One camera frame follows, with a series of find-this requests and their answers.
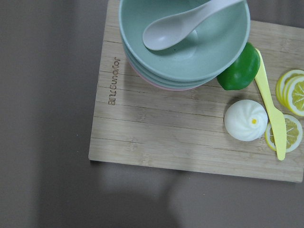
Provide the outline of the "bamboo cutting board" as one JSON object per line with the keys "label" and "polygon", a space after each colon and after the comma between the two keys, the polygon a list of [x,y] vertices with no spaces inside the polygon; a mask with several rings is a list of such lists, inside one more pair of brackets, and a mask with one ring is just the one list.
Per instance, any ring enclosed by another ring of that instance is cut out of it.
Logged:
{"label": "bamboo cutting board", "polygon": [[302,182],[304,147],[283,161],[264,138],[242,142],[224,113],[242,99],[259,103],[255,83],[226,91],[217,80],[187,91],[152,86],[130,66],[118,26],[119,1],[107,4],[88,158],[157,168]]}

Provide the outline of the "pink bottom bowl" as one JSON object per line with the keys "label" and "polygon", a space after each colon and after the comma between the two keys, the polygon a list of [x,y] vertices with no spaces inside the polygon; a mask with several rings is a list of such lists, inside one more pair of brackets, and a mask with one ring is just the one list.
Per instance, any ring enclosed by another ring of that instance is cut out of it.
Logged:
{"label": "pink bottom bowl", "polygon": [[192,88],[171,88],[171,87],[166,87],[166,86],[161,86],[159,84],[156,84],[156,83],[152,82],[151,80],[149,80],[147,77],[145,77],[140,71],[138,71],[137,68],[135,67],[135,65],[132,62],[128,61],[128,63],[130,64],[133,71],[135,71],[137,75],[139,75],[147,83],[149,83],[149,84],[151,84],[151,85],[153,85],[157,88],[165,89],[165,90],[168,90],[168,91],[187,91],[187,90],[192,89]]}

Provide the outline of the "green top bowl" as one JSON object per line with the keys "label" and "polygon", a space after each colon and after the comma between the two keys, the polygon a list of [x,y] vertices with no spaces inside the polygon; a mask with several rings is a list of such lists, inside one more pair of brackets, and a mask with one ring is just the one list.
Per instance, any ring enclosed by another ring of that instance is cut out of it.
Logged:
{"label": "green top bowl", "polygon": [[143,44],[146,27],[157,19],[204,4],[203,0],[122,0],[121,35],[134,58],[149,71],[172,81],[199,81],[216,77],[229,67],[245,47],[250,13],[244,0],[210,16],[183,41],[162,51]]}

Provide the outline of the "pale pink spoon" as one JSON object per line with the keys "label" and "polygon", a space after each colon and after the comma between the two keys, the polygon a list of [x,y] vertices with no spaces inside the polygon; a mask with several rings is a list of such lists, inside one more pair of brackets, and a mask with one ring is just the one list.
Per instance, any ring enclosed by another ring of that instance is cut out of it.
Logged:
{"label": "pale pink spoon", "polygon": [[185,39],[210,16],[240,2],[239,0],[210,0],[188,11],[158,19],[144,30],[143,44],[154,51],[170,48]]}

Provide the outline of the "white steamed bun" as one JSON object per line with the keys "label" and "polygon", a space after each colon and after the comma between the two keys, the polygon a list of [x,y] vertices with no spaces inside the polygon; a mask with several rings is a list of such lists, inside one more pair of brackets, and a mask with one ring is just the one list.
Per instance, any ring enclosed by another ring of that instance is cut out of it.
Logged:
{"label": "white steamed bun", "polygon": [[253,100],[240,100],[232,104],[224,116],[227,132],[240,141],[253,141],[266,130],[268,116],[264,107]]}

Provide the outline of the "green lime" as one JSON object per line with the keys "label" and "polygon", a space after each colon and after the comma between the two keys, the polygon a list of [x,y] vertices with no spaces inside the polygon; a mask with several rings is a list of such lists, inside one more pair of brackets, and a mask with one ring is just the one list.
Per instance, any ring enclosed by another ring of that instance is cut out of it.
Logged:
{"label": "green lime", "polygon": [[260,57],[255,47],[247,42],[236,61],[217,76],[224,90],[242,90],[254,80],[260,67]]}

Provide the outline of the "yellow plastic knife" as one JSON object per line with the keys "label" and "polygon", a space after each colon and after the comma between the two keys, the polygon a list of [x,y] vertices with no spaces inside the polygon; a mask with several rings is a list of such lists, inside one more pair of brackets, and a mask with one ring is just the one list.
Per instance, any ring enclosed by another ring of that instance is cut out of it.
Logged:
{"label": "yellow plastic knife", "polygon": [[278,160],[283,161],[285,159],[287,141],[285,118],[283,113],[274,105],[262,55],[257,48],[255,48],[255,50],[258,53],[260,59],[260,66],[255,76],[255,82],[262,96],[272,127],[277,158]]}

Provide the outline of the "lemon slice stack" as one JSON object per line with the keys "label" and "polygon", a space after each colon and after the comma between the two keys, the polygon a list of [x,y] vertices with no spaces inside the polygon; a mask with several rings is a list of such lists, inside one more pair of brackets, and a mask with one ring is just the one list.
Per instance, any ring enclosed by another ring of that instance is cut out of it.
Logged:
{"label": "lemon slice stack", "polygon": [[292,113],[304,115],[304,71],[294,69],[282,75],[276,83],[278,101]]}

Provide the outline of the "lemon slice under knife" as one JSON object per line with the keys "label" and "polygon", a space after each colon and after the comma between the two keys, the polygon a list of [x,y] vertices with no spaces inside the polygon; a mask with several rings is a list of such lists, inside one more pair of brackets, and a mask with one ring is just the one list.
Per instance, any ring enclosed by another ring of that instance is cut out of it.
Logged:
{"label": "lemon slice under knife", "polygon": [[[294,151],[301,143],[303,138],[303,129],[301,123],[295,117],[285,114],[286,123],[286,153]],[[270,122],[265,131],[265,140],[267,145],[276,151],[273,131]]]}

